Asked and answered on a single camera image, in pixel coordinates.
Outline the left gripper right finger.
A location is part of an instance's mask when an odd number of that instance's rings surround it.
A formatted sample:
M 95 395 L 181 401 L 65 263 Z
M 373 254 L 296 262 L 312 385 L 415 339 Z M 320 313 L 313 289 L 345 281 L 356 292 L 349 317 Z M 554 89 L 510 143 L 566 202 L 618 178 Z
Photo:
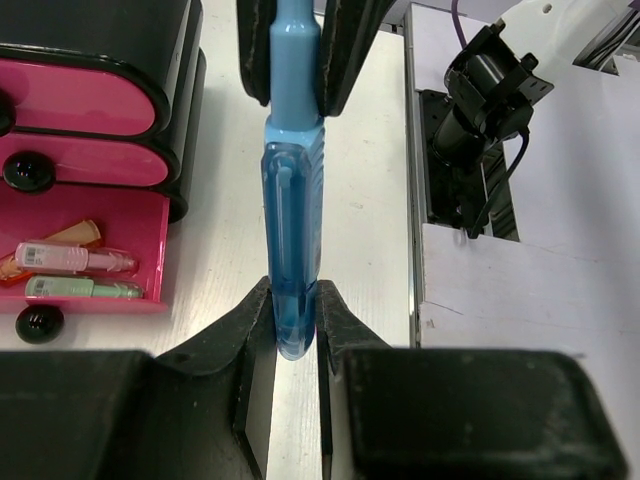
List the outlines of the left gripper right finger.
M 326 479 L 625 479 L 586 372 L 553 351 L 394 348 L 336 285 L 316 299 Z

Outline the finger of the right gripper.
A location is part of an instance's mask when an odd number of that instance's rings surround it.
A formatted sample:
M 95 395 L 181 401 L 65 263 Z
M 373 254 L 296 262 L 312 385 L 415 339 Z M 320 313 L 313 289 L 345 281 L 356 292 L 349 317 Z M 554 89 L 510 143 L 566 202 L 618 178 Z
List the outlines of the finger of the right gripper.
M 319 42 L 315 95 L 322 117 L 344 110 L 392 0 L 329 0 Z
M 261 106 L 270 102 L 270 27 L 275 0 L 237 0 L 239 68 L 247 95 Z

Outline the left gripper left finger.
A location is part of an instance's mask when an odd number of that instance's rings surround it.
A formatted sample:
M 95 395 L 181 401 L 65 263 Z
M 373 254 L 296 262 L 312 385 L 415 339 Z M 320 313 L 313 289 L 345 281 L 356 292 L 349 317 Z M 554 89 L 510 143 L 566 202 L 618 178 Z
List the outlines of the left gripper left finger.
M 262 479 L 277 349 L 260 280 L 160 355 L 137 350 L 1 356 L 5 479 Z

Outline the black drawer organizer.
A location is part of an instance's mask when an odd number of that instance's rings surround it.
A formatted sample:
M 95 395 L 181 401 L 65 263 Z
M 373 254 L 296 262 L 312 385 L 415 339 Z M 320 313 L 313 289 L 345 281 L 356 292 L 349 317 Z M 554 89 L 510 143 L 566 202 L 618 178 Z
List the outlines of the black drawer organizer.
M 16 125 L 11 98 L 1 90 L 1 138 L 13 133 L 53 134 L 136 142 L 175 168 L 154 187 L 170 201 L 171 221 L 188 210 L 206 58 L 200 46 L 203 7 L 198 1 L 5 1 L 1 5 L 3 59 L 97 70 L 120 76 L 151 100 L 156 119 L 139 135 L 31 129 Z

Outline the blue correction tape pen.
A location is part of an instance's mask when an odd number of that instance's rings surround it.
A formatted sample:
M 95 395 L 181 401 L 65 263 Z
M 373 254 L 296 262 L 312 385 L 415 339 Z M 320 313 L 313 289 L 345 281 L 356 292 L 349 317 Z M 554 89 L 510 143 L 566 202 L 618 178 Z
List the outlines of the blue correction tape pen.
M 261 173 L 277 346 L 290 361 L 306 354 L 315 335 L 325 147 L 314 92 L 320 34 L 312 2 L 278 2 Z

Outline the green correction tape pen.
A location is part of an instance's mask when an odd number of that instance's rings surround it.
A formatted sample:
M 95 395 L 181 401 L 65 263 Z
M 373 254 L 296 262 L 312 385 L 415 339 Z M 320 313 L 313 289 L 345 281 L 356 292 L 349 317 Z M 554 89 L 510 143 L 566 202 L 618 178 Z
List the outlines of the green correction tape pen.
M 140 299 L 144 290 L 131 283 L 98 281 L 89 277 L 36 275 L 25 286 L 27 297 Z

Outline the orange eraser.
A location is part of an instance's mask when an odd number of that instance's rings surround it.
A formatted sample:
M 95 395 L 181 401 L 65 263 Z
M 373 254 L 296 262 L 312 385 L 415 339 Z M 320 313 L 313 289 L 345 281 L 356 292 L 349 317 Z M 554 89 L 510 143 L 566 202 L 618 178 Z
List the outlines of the orange eraser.
M 90 250 L 103 244 L 102 233 L 93 220 L 82 220 L 42 239 L 23 240 L 1 258 L 1 286 L 13 286 L 36 272 L 87 271 Z

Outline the pink top drawer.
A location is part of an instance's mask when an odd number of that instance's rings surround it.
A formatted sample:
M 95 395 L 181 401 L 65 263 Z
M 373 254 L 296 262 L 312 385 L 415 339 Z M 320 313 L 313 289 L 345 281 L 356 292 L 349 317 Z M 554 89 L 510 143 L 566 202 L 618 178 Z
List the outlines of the pink top drawer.
M 131 137 L 156 119 L 139 87 L 97 70 L 3 59 L 1 90 L 23 128 Z

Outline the pink drawer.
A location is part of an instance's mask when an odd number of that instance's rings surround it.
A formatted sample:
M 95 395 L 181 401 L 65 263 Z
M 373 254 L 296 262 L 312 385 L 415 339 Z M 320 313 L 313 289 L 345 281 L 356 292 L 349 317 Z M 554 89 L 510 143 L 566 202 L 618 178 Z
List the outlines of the pink drawer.
M 97 70 L 3 59 L 1 90 L 23 128 L 131 137 L 156 119 L 139 87 Z
M 71 314 L 166 310 L 163 270 L 170 201 L 134 188 L 1 188 L 1 346 L 19 343 L 31 314 L 59 332 Z
M 24 193 L 43 193 L 58 182 L 154 187 L 174 176 L 161 152 L 136 142 L 31 133 L 1 138 L 1 178 Z

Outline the pink correction tape pen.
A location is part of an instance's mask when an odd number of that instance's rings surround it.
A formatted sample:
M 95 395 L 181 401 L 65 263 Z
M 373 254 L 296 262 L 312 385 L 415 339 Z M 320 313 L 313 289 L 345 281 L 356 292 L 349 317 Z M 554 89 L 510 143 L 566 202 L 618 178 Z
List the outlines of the pink correction tape pen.
M 138 267 L 137 260 L 127 252 L 41 242 L 20 243 L 15 258 L 19 267 L 29 271 L 121 273 Z

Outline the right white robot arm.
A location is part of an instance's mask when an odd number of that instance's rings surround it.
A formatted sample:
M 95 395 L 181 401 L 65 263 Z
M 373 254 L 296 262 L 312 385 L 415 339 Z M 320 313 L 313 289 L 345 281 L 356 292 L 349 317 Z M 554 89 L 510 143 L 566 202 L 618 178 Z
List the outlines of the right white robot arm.
M 274 128 L 305 132 L 342 113 L 391 3 L 330 1 L 322 22 L 310 1 L 236 8 L 246 93 L 270 107 Z M 445 72 L 453 107 L 433 138 L 436 155 L 463 167 L 522 133 L 534 105 L 627 8 L 625 1 L 522 1 L 481 28 Z

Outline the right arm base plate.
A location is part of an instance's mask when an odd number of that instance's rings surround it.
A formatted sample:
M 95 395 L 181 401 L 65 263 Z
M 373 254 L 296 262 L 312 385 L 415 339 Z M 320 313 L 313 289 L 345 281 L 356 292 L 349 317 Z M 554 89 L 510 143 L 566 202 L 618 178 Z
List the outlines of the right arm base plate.
M 450 165 L 433 149 L 442 121 L 452 109 L 447 96 L 434 90 L 418 93 L 425 177 L 426 221 L 471 231 L 488 196 L 506 173 L 504 148 L 497 144 L 463 166 Z

